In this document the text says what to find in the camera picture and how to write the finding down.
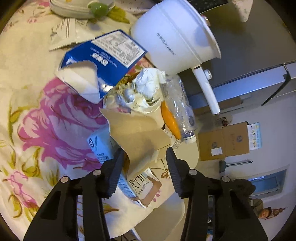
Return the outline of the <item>milk carton 200ml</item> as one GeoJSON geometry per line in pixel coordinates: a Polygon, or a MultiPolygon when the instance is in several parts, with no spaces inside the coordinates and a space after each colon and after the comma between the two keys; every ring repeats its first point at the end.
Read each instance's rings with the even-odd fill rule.
{"type": "MultiPolygon", "coordinates": [[[[87,142],[100,164],[113,159],[119,149],[119,145],[109,134],[109,126],[104,126],[93,132],[87,142]]],[[[154,197],[159,194],[162,183],[151,168],[131,175],[128,174],[129,167],[130,159],[125,154],[117,186],[130,200],[147,208],[154,197]]]]}

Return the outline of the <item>brown paper bag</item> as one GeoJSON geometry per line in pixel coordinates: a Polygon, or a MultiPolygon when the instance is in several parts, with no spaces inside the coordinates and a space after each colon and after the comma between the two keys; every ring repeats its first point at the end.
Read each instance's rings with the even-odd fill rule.
{"type": "Polygon", "coordinates": [[[109,109],[100,111],[108,121],[110,136],[129,157],[128,174],[145,170],[171,145],[169,136],[151,117],[109,109]]]}

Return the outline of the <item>orange peel piece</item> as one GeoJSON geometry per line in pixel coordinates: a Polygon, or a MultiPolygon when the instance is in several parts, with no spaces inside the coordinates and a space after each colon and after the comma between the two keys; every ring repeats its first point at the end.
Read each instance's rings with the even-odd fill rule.
{"type": "Polygon", "coordinates": [[[169,128],[169,130],[175,136],[175,138],[177,140],[180,140],[182,136],[181,136],[179,126],[165,101],[161,102],[161,114],[162,114],[165,125],[169,128]]]}

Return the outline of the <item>clear plastic bottle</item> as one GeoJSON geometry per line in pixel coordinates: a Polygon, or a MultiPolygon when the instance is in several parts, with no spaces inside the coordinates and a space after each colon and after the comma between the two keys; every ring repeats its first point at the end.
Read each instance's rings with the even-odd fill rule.
{"type": "Polygon", "coordinates": [[[178,75],[167,75],[165,83],[161,83],[161,91],[169,110],[179,126],[181,141],[186,144],[196,142],[196,120],[189,104],[184,85],[178,75]]]}

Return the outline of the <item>white tissue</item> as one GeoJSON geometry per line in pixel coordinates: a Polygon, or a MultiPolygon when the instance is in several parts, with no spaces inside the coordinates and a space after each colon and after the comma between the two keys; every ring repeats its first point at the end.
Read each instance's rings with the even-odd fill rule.
{"type": "Polygon", "coordinates": [[[124,106],[138,113],[148,114],[156,111],[163,100],[161,83],[166,74],[157,68],[144,68],[131,83],[121,84],[118,89],[124,106]]]}

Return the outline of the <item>blue white carton box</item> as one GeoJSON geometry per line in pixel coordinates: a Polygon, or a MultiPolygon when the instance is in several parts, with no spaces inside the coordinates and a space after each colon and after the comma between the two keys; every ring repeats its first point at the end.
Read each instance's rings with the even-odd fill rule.
{"type": "Polygon", "coordinates": [[[55,75],[75,93],[98,104],[147,51],[122,30],[66,52],[55,75]]]}

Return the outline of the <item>silver printed snack wrapper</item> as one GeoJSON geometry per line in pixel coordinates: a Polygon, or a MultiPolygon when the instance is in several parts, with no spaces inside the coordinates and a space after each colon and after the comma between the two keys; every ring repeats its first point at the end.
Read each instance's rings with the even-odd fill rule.
{"type": "Polygon", "coordinates": [[[95,39],[87,28],[88,20],[65,18],[52,28],[49,51],[80,44],[95,39]]]}

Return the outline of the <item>lower cardboard box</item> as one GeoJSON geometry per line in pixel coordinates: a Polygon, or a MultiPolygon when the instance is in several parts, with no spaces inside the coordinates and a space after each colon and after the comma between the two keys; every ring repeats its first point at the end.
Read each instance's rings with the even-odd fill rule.
{"type": "Polygon", "coordinates": [[[225,145],[222,130],[198,134],[201,161],[224,159],[225,145]]]}

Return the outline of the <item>cardboard box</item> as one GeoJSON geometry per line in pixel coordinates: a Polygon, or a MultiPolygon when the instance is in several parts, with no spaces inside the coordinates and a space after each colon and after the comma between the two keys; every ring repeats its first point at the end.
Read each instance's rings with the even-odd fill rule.
{"type": "Polygon", "coordinates": [[[247,130],[248,122],[237,123],[222,128],[226,157],[248,154],[249,137],[247,130]]]}
{"type": "Polygon", "coordinates": [[[222,130],[198,134],[201,161],[224,159],[225,145],[222,130]]]}

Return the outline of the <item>upper cardboard box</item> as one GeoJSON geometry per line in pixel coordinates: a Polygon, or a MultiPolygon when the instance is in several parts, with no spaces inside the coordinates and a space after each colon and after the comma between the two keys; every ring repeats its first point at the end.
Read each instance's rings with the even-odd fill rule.
{"type": "Polygon", "coordinates": [[[248,122],[237,123],[222,128],[226,157],[248,154],[249,137],[247,130],[248,122]]]}

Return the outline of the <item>floral tablecloth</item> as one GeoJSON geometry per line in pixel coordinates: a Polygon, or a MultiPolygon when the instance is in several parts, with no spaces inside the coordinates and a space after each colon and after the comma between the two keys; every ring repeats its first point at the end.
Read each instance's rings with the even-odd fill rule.
{"type": "Polygon", "coordinates": [[[59,179],[99,167],[86,140],[106,123],[100,105],[54,74],[61,21],[49,1],[1,1],[1,240],[22,240],[59,179]]]}

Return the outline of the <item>grey double-door refrigerator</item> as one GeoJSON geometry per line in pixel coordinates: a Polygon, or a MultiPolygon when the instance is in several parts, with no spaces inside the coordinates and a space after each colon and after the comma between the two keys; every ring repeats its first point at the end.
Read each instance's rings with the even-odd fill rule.
{"type": "Polygon", "coordinates": [[[222,112],[265,105],[295,93],[295,40],[267,1],[242,22],[231,4],[208,10],[222,57],[203,64],[222,112]]]}

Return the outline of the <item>stacked white ceramic bowls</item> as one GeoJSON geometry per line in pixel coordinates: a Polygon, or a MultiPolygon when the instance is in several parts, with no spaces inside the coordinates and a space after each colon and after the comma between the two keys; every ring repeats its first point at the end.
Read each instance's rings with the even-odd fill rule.
{"type": "Polygon", "coordinates": [[[101,18],[115,6],[115,1],[56,1],[50,0],[50,9],[66,18],[94,19],[101,18]]]}

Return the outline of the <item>floral cloth microwave cover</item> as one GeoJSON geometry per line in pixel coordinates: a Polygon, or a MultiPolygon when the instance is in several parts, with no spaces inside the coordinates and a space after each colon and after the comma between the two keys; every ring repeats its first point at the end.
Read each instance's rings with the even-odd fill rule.
{"type": "Polygon", "coordinates": [[[247,22],[253,6],[253,0],[232,0],[241,22],[247,22]]]}

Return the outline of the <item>blue white wall poster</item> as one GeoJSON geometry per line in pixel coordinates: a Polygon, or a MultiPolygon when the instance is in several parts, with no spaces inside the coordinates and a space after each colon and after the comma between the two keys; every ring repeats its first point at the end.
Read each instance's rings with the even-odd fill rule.
{"type": "Polygon", "coordinates": [[[253,151],[262,147],[260,123],[253,123],[247,126],[249,150],[253,151]]]}

